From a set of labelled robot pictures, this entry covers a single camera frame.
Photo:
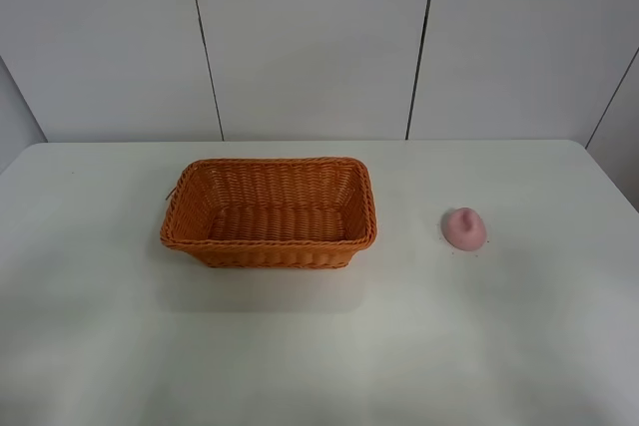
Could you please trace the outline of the pink peach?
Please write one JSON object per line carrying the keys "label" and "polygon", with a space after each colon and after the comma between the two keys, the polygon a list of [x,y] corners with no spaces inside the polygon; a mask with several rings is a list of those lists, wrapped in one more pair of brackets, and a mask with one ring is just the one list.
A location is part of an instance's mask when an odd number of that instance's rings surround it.
{"label": "pink peach", "polygon": [[471,208],[447,212],[440,223],[444,239],[462,251],[477,251],[487,242],[487,230],[481,216]]}

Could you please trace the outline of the orange wicker basket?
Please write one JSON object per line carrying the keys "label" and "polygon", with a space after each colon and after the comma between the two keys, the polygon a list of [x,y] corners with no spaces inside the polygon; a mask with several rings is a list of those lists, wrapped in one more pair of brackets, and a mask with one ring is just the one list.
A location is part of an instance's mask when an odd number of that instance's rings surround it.
{"label": "orange wicker basket", "polygon": [[213,268],[338,269],[376,233],[357,159],[207,159],[183,170],[160,240]]}

